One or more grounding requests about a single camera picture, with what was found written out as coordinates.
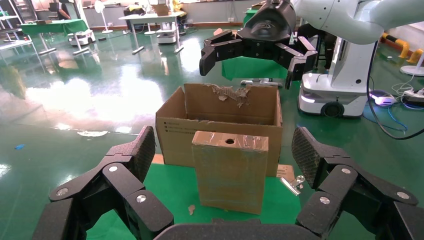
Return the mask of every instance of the yellow safety barrier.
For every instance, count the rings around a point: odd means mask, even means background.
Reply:
[[[400,45],[402,47],[402,52],[400,53],[399,58],[406,59],[408,57],[408,53],[410,51],[410,44],[409,43],[407,43],[406,41],[401,40],[401,39],[399,39],[397,37],[394,37],[392,35],[389,35],[389,34],[387,34],[385,32],[383,32],[383,36],[382,37],[384,39],[387,39],[389,41],[392,41],[392,42],[394,42],[397,45]]]
[[[408,63],[416,64],[418,60],[421,58],[421,55],[424,53],[424,50],[418,49],[414,51],[411,55],[411,58],[407,60]]]

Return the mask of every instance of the green cloth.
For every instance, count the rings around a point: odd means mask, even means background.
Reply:
[[[20,28],[26,35],[46,33],[65,33],[65,35],[84,32],[89,29],[82,19],[55,20],[49,24],[25,23]]]
[[[287,69],[272,60],[239,56],[222,61],[222,76],[232,79],[285,79]]]
[[[247,23],[247,21],[249,21],[249,19],[251,19],[253,17],[253,15],[255,15],[255,13],[258,11],[259,9],[248,9],[246,11],[246,16],[243,19],[243,26]]]

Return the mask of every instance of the white table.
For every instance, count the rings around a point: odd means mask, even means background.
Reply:
[[[128,15],[120,17],[119,20],[129,20],[131,23],[131,29],[132,29],[132,35],[134,36],[135,40],[135,46],[137,47],[136,50],[132,51],[132,54],[135,55],[141,50],[144,49],[144,46],[139,47],[139,42],[137,41],[137,35],[136,30],[134,29],[134,24],[149,24],[149,23],[171,23],[174,22],[175,24],[175,31],[176,31],[176,46],[177,49],[174,51],[175,54],[179,53],[184,46],[180,44],[180,32],[178,30],[178,24],[177,24],[177,17],[184,14],[184,12],[173,12],[171,15],[167,16],[158,16],[156,13],[147,13],[144,15]]]

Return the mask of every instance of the metal screw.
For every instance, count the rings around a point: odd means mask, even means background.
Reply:
[[[115,172],[116,170],[118,170],[117,166],[111,166],[109,167],[109,172]]]
[[[397,195],[403,199],[410,199],[410,196],[408,196],[408,194],[402,192],[402,191],[398,191]]]
[[[330,204],[330,199],[326,198],[325,196],[320,197],[319,200],[323,204]]]
[[[341,171],[343,173],[345,173],[345,174],[350,174],[351,173],[351,171],[349,169],[347,169],[347,168],[342,168]]]
[[[63,196],[68,192],[68,189],[66,187],[60,189],[59,191],[57,191],[56,195],[57,196]]]
[[[135,200],[137,200],[137,203],[144,202],[146,200],[145,195],[139,195]]]

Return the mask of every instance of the metal clip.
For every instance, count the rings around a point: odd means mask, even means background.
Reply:
[[[296,177],[295,180],[291,182],[287,181],[284,177],[281,177],[279,180],[280,182],[282,182],[282,184],[285,185],[286,188],[290,190],[290,192],[292,192],[295,196],[297,196],[301,194],[299,189],[302,189],[304,187],[302,183],[305,181],[305,177],[302,175],[299,175]]]

